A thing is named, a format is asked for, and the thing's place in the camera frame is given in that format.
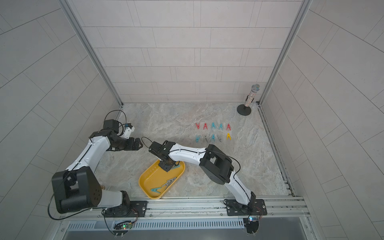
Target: wire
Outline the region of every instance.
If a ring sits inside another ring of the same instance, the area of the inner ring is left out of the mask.
[[[124,116],[125,116],[125,123],[127,123],[127,115],[125,115],[125,112],[123,112],[123,111],[121,111],[121,110],[113,110],[113,111],[110,111],[109,113],[107,113],[107,115],[105,115],[104,121],[107,119],[108,114],[110,114],[111,112],[115,112],[115,111],[120,111],[120,112],[124,113]]]
[[[146,138],[146,139],[148,139],[148,140],[150,140],[150,139],[147,138],[147,137],[141,137],[141,142],[144,144],[144,146],[146,146],[147,148],[149,148],[149,147],[144,143],[143,138]]]

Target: wall tile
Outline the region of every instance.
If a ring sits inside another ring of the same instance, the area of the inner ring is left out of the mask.
[[[286,57],[280,67],[279,75],[289,90],[292,91],[302,74],[296,65],[290,60],[290,58]]]
[[[94,132],[98,131],[100,124],[103,123],[104,117],[108,112],[106,112],[103,107],[98,103],[87,119],[86,123],[84,124],[83,128],[81,129],[78,137],[84,141],[87,142],[89,139],[89,136]]]
[[[209,103],[239,103],[244,101],[244,94],[207,94],[207,102]]]
[[[131,102],[133,103],[166,103],[168,102],[167,95],[130,95]]]
[[[61,9],[45,15],[44,19],[59,38],[60,42],[63,43],[75,35],[72,26]]]
[[[288,56],[310,83],[316,80],[327,65],[327,62],[299,37],[293,41]]]
[[[44,97],[40,90],[23,73],[0,88],[0,140],[2,140]]]
[[[360,143],[384,130],[383,113],[331,65],[313,86]]]
[[[32,111],[36,113],[39,117],[44,119],[47,123],[51,124],[53,127],[57,127],[59,121],[54,118],[51,114],[45,111],[39,104],[37,104]]]
[[[159,94],[195,94],[195,83],[162,83]]]
[[[384,89],[384,53],[339,29],[322,56],[368,99]]]
[[[200,83],[200,94],[232,94],[235,83]]]
[[[37,116],[28,113],[25,118],[0,142],[0,195],[5,196],[20,174],[31,162],[54,128]]]
[[[85,35],[87,36],[87,39],[91,43],[92,47],[106,48],[97,27],[83,27],[83,31],[85,32]]]
[[[201,1],[193,2],[193,21],[194,27],[200,27],[201,25]]]
[[[376,164],[350,132],[332,142],[327,149],[370,220],[382,221],[384,206],[377,203],[384,201],[384,175]]]
[[[0,73],[12,79],[55,47],[37,21],[1,34]]]
[[[279,127],[281,136],[284,139],[285,145],[288,149],[288,152],[291,155],[292,160],[294,161],[299,156],[301,156],[304,151],[293,132],[291,124],[288,122],[287,117],[284,113],[280,115],[280,117],[276,120],[276,124]]]
[[[0,14],[15,28],[59,8],[57,1],[54,0],[43,2],[21,0],[17,4],[13,1],[2,1],[0,3]]]
[[[384,12],[384,2],[380,0],[349,2],[327,1],[320,16],[342,27],[353,35],[364,39],[379,22]]]
[[[104,69],[113,83],[132,82],[125,67],[105,67]]]
[[[168,94],[168,102],[172,103],[197,103],[197,102],[206,102],[206,94]]]
[[[16,238],[18,231],[13,229],[14,221],[20,225],[25,223],[51,177],[52,173],[28,165],[0,203],[1,213],[7,216],[0,219],[0,232],[4,239]]]
[[[337,126],[334,130],[332,130],[329,134],[327,134],[321,140],[323,141],[325,146],[328,146],[331,142],[338,139],[341,135],[343,135],[347,131],[348,131],[348,128],[343,123],[341,123],[339,126]]]
[[[209,48],[210,28],[153,28],[158,48]]]
[[[50,218],[46,217],[29,216],[21,228],[20,233],[17,235],[16,240],[31,239],[31,236],[33,236],[34,239],[42,239],[51,221]]]
[[[98,27],[107,48],[154,48],[152,28]]]
[[[39,105],[61,121],[85,88],[79,76],[72,70],[39,102]]]
[[[141,26],[194,26],[193,1],[136,1],[135,5]]]
[[[264,28],[212,28],[211,48],[258,48]]]
[[[324,192],[327,193],[348,186],[348,183],[345,181],[343,176],[340,176],[323,183],[321,186],[323,187]]]
[[[74,5],[85,26],[133,26],[126,1],[76,0]]]
[[[256,82],[260,67],[223,67],[222,82]]]
[[[39,156],[35,156],[32,161],[31,161],[31,164],[36,166],[36,167],[39,167],[41,169],[44,169],[50,173],[56,173],[56,170],[59,166],[51,163],[51,162],[48,162],[47,160],[45,159],[42,159],[41,157]]]
[[[290,28],[300,2],[263,2],[256,27]]]
[[[107,67],[146,66],[140,48],[98,48],[98,51]]]
[[[202,27],[248,27],[254,4],[258,2],[201,2]]]
[[[341,124],[340,119],[308,80],[304,80],[294,97],[320,138]]]
[[[281,86],[275,95],[283,108],[289,123],[293,124],[303,112],[300,105],[297,103],[296,99],[293,97],[284,82],[281,83]]]
[[[347,186],[329,192],[327,197],[349,240],[361,238],[380,239],[375,227],[350,187]],[[353,216],[356,215],[359,216],[359,221],[353,219]]]
[[[266,28],[261,48],[282,48],[290,28]]]
[[[317,50],[332,26],[333,23],[330,21],[308,11],[297,35],[311,48]]]
[[[276,64],[281,49],[279,48],[252,48],[249,49],[245,66],[247,67],[273,67]]]
[[[297,173],[295,165],[293,164],[292,158],[288,152],[288,149],[284,143],[284,140],[283,140],[283,137],[281,136],[280,131],[277,130],[273,135],[273,137],[275,139],[278,152],[281,155],[281,159],[283,160],[284,166],[287,169],[287,174],[289,179],[291,179],[291,182],[296,182],[297,180],[300,179],[300,177],[299,177],[299,174]]]
[[[363,142],[361,146],[368,153],[378,168],[384,172],[384,132],[377,134],[369,140]]]
[[[37,155],[60,165],[86,120],[75,107],[71,107]]]
[[[80,61],[71,41],[66,41],[24,71],[41,90],[48,93]]]
[[[44,19],[44,17],[39,17],[38,19],[36,19],[39,24],[41,25],[41,27],[44,29],[45,33],[48,34],[49,38],[52,40],[52,42],[56,45],[56,46],[59,46],[61,44],[60,40],[58,39],[58,37],[56,36],[56,34],[53,32],[52,28],[49,26],[49,24],[47,23],[47,21]]]
[[[151,83],[116,83],[121,94],[154,94]]]
[[[308,119],[304,119],[304,121],[295,129],[295,134],[299,139],[320,184],[341,176],[337,165],[329,155]]]
[[[176,67],[178,82],[215,82],[217,67]]]
[[[337,225],[337,226],[330,226],[330,227],[322,227],[322,230],[324,232],[324,235],[325,237],[329,238],[329,237],[347,237],[345,235],[345,232],[343,230],[343,227],[341,225]]]
[[[84,90],[77,101],[91,114],[106,90],[107,85],[101,76],[98,75]]]
[[[136,82],[172,82],[169,67],[131,67]]]
[[[241,48],[202,48],[201,66],[234,66],[240,64],[243,50]]]
[[[194,66],[193,48],[148,48],[152,66]]]
[[[322,227],[339,225],[338,218],[325,195],[309,161],[297,167],[311,205]]]

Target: black cable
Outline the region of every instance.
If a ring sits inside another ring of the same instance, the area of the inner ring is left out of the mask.
[[[124,113],[124,116],[125,116],[125,123],[127,123],[127,115],[125,115],[125,112],[123,112],[123,111],[121,111],[121,110],[113,110],[113,111],[110,111],[109,113],[107,113],[107,115],[105,115],[104,121],[107,119],[108,114],[110,114],[111,112],[115,112],[115,111],[120,111],[120,112]]]

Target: marble floor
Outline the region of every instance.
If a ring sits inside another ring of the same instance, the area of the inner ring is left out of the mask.
[[[165,140],[189,147],[206,147],[204,135],[221,134],[222,142],[215,144],[225,154],[236,158],[241,164],[238,176],[256,196],[286,195],[279,167],[272,152],[260,115],[255,107],[249,116],[237,113],[238,103],[132,103],[125,104],[123,111],[135,131],[131,137],[148,137],[163,143]],[[200,122],[200,129],[195,123]],[[211,129],[212,122],[216,129]],[[220,123],[224,130],[218,130]],[[232,140],[226,140],[230,133]],[[96,169],[100,184],[108,190],[125,190],[130,198],[146,197],[138,184],[140,175],[157,158],[143,147],[139,151],[106,152]],[[233,161],[235,170],[238,164]],[[203,170],[186,164],[181,178],[164,194],[164,197],[231,197],[224,185],[211,181]]]

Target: plastic tray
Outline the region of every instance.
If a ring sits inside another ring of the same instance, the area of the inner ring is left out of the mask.
[[[184,162],[174,166],[169,172],[159,167],[160,160],[152,164],[139,178],[139,186],[150,199],[159,199],[183,175]]]

